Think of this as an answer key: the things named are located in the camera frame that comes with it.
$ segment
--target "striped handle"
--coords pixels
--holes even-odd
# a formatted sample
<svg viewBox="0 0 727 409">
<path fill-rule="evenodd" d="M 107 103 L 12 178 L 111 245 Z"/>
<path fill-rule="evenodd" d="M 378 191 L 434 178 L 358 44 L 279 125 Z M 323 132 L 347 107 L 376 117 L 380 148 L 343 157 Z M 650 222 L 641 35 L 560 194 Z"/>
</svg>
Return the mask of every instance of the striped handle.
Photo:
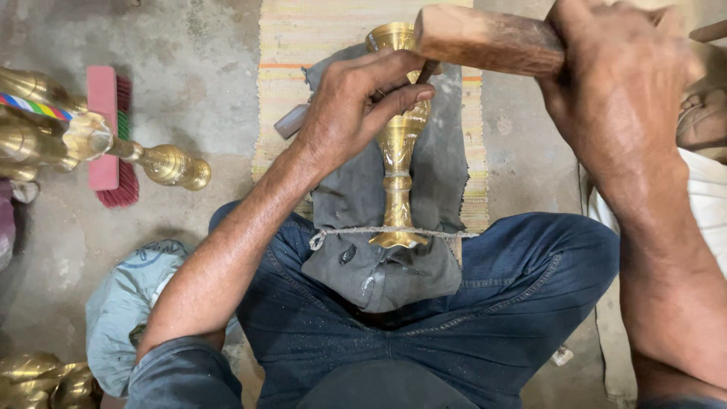
<svg viewBox="0 0 727 409">
<path fill-rule="evenodd" d="M 58 109 L 41 103 L 34 103 L 33 101 L 14 97 L 3 92 L 0 92 L 0 105 L 7 105 L 13 108 L 24 109 L 26 111 L 34 112 L 36 114 L 60 119 L 61 121 L 70 121 L 73 118 L 79 117 L 76 114 L 72 114 L 71 112 L 64 111 L 62 109 Z"/>
</svg>

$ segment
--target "woven mat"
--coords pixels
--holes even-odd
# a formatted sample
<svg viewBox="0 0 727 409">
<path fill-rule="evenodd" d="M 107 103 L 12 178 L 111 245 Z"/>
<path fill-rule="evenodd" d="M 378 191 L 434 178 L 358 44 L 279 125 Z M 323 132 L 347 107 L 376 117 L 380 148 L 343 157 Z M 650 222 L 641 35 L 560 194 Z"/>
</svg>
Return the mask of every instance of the woven mat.
<svg viewBox="0 0 727 409">
<path fill-rule="evenodd" d="M 334 52 L 361 43 L 373 28 L 414 19 L 424 0 L 263 0 L 260 12 L 260 136 L 255 143 L 252 179 L 256 183 L 273 160 L 290 144 L 273 128 L 283 115 L 305 103 L 310 90 L 301 67 L 308 68 Z M 471 7 L 473 0 L 441 3 Z M 482 78 L 474 68 L 462 68 L 462 131 L 470 179 L 460 218 L 469 232 L 489 225 L 487 164 L 482 142 Z M 313 204 L 304 200 L 296 212 L 313 218 Z"/>
</svg>

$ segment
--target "fingernail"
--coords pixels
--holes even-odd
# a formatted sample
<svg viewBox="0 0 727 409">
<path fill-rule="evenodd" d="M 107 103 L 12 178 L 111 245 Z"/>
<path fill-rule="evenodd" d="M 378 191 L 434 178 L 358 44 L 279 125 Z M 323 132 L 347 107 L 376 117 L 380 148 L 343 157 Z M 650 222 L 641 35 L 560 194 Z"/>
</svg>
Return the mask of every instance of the fingernail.
<svg viewBox="0 0 727 409">
<path fill-rule="evenodd" d="M 417 102 L 422 102 L 423 100 L 430 100 L 434 97 L 434 91 L 422 91 L 417 95 Z"/>
</svg>

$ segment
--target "hand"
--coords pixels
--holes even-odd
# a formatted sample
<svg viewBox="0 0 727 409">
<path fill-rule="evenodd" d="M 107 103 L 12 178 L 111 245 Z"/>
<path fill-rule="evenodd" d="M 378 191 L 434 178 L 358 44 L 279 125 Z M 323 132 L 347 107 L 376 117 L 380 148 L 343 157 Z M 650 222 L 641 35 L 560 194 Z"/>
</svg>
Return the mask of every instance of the hand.
<svg viewBox="0 0 727 409">
<path fill-rule="evenodd" d="M 328 175 L 361 153 L 395 115 L 431 99 L 432 85 L 410 84 L 406 78 L 424 61 L 406 50 L 383 48 L 326 68 L 295 140 L 309 153 L 311 166 Z M 377 90 L 387 95 L 374 105 L 370 97 Z"/>
<path fill-rule="evenodd" d="M 665 170 L 685 177 L 679 102 L 702 69 L 676 11 L 589 2 L 557 0 L 549 16 L 566 44 L 567 71 L 539 79 L 555 126 L 599 188 Z"/>
</svg>

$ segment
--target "jeans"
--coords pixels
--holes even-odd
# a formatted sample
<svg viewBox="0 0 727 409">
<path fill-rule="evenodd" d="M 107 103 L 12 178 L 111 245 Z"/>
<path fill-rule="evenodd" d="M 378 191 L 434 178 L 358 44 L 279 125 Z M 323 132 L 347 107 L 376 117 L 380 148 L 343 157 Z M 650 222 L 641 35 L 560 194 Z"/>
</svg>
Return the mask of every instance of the jeans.
<svg viewBox="0 0 727 409">
<path fill-rule="evenodd" d="M 237 203 L 214 214 L 210 231 Z M 265 369 L 260 409 L 294 408 L 331 370 L 369 360 L 414 362 L 481 408 L 519 408 L 521 388 L 619 268 L 611 229 L 580 215 L 526 213 L 462 243 L 456 294 L 362 314 L 300 271 L 315 233 L 291 214 L 237 309 Z"/>
</svg>

